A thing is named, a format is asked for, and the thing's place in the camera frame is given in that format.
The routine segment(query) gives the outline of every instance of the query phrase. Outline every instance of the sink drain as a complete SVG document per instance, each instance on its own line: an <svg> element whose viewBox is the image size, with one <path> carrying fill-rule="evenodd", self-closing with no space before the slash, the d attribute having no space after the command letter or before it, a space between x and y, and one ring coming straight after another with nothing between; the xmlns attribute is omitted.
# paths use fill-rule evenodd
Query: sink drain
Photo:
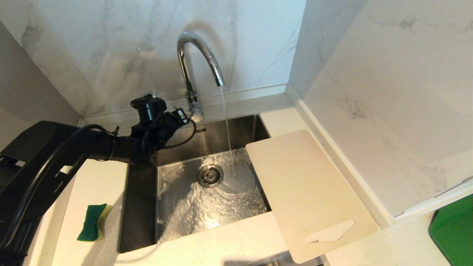
<svg viewBox="0 0 473 266"><path fill-rule="evenodd" d="M223 180L223 170L214 164L206 165L199 170L197 180L204 187L218 186Z"/></svg>

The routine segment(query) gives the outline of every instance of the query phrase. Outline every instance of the green sponge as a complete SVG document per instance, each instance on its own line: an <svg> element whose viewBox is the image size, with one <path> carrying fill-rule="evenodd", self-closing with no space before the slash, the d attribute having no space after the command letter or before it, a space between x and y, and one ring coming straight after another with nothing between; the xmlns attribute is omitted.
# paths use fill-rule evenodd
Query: green sponge
<svg viewBox="0 0 473 266"><path fill-rule="evenodd" d="M80 232L79 237L77 237L77 240L92 242L103 239L104 233L99 229L98 225L111 209L112 207L107 204L89 205L87 207L84 228Z"/></svg>

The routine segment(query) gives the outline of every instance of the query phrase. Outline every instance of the cutting board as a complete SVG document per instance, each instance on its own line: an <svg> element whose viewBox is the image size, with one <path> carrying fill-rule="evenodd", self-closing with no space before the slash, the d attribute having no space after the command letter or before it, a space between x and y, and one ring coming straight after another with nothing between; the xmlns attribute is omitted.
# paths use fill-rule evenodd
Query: cutting board
<svg viewBox="0 0 473 266"><path fill-rule="evenodd" d="M296 263L378 230L308 131L253 142L246 149Z"/></svg>

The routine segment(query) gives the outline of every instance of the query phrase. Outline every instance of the chrome faucet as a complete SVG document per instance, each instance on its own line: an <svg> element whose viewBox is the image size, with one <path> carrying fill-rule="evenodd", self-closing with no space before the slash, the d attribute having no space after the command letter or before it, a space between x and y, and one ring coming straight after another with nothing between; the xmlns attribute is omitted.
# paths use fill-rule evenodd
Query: chrome faucet
<svg viewBox="0 0 473 266"><path fill-rule="evenodd" d="M177 56L179 56L179 62L181 64L182 75L184 76L184 82L187 86L187 103L189 104L189 111L191 112L191 119L195 122L200 122L204 118L201 105L197 100L197 92L192 88L191 80L189 79L189 73L184 60L184 46L186 43L191 43L199 49L199 51L207 60L207 63L212 70L213 76L217 86L221 87L225 84L223 80L222 71L220 71L219 63L215 59L209 46L202 40L197 34L192 32L183 32L177 40Z"/></svg>

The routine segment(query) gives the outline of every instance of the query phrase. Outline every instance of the green object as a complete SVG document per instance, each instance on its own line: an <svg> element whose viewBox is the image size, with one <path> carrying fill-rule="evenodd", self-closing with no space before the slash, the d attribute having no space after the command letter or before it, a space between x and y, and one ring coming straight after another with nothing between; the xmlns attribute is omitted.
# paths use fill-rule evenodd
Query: green object
<svg viewBox="0 0 473 266"><path fill-rule="evenodd" d="M473 195L438 210L430 238L453 266L473 265Z"/></svg>
<svg viewBox="0 0 473 266"><path fill-rule="evenodd" d="M97 241L104 238L104 233L99 229L99 223L110 212L112 207L107 204L89 205L87 207L86 220L84 227L77 240L79 241Z"/></svg>

